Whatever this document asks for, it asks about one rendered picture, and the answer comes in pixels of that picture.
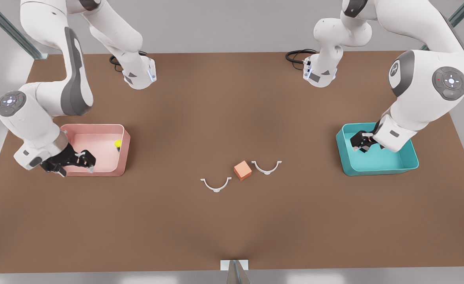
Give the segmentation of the orange cube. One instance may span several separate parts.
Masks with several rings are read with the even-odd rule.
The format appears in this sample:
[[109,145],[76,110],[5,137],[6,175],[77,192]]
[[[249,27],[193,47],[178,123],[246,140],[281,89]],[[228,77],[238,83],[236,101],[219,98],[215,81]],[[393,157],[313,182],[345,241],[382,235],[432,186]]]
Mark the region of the orange cube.
[[242,161],[234,166],[234,172],[238,176],[239,180],[244,180],[251,176],[252,169],[250,169],[250,166],[246,161]]

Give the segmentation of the pink storage box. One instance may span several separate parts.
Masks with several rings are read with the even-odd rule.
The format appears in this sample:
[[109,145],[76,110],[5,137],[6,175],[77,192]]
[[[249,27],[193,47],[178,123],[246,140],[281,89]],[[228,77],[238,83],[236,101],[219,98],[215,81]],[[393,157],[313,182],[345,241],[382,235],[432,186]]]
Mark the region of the pink storage box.
[[[86,168],[66,166],[67,177],[118,177],[125,172],[130,135],[120,124],[66,124],[61,126],[76,152],[88,150],[95,158],[94,173]],[[120,152],[114,146],[122,140]]]

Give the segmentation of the blue storage box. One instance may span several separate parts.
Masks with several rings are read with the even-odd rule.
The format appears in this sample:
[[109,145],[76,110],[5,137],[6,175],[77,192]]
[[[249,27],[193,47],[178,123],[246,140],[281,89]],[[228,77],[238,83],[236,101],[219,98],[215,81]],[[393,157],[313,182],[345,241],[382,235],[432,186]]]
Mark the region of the blue storage box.
[[371,132],[374,125],[374,123],[349,123],[343,125],[337,133],[336,142],[343,172],[346,175],[398,174],[419,167],[419,160],[411,140],[398,152],[381,149],[378,144],[373,144],[367,153],[360,150],[353,151],[350,138],[358,131]]

